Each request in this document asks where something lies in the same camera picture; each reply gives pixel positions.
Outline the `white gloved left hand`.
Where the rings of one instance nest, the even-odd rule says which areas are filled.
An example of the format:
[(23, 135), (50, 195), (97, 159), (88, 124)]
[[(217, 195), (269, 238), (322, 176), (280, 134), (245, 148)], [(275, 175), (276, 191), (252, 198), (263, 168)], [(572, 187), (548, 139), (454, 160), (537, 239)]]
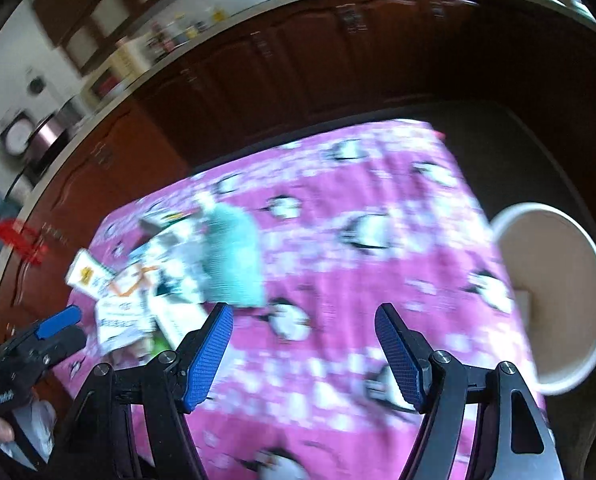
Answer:
[(32, 470), (44, 468), (54, 448), (57, 415), (45, 400), (33, 400), (0, 416), (0, 450)]

